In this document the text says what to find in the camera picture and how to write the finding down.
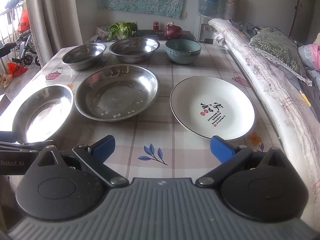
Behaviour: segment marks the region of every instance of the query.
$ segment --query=white plate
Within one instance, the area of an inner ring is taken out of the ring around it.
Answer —
[[[170,106],[188,130],[208,139],[244,136],[254,123],[249,98],[236,86],[214,77],[190,77],[172,90]]]

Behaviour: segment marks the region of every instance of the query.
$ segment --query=onion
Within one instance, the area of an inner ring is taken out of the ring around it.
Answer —
[[[164,37],[167,40],[180,39],[182,37],[182,29],[179,26],[168,23],[164,30]]]

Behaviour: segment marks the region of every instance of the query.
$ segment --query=green leafy vegetable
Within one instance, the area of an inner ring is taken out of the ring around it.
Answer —
[[[109,27],[110,35],[108,36],[107,40],[110,40],[114,36],[117,36],[119,40],[134,37],[137,34],[137,30],[138,30],[138,27],[135,23],[131,23],[131,22],[114,23]]]

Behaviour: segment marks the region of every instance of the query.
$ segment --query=blue leaf print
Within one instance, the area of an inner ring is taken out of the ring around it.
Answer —
[[[148,157],[148,156],[140,156],[138,159],[139,159],[139,160],[142,160],[142,161],[149,161],[149,160],[151,160],[151,158]]]
[[[159,148],[158,149],[158,156],[159,156],[159,158],[162,160],[162,158],[163,158],[163,153],[162,153],[162,150]]]
[[[150,144],[149,150],[152,154],[155,154],[155,148],[153,147],[152,144]]]
[[[146,152],[146,154],[152,155],[148,147],[144,146],[143,148],[144,148],[144,151]]]

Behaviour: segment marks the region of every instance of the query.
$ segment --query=orange flower print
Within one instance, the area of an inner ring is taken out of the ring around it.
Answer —
[[[248,139],[251,141],[254,147],[256,147],[259,143],[262,143],[261,137],[259,137],[256,132],[253,132],[251,135],[249,135]]]

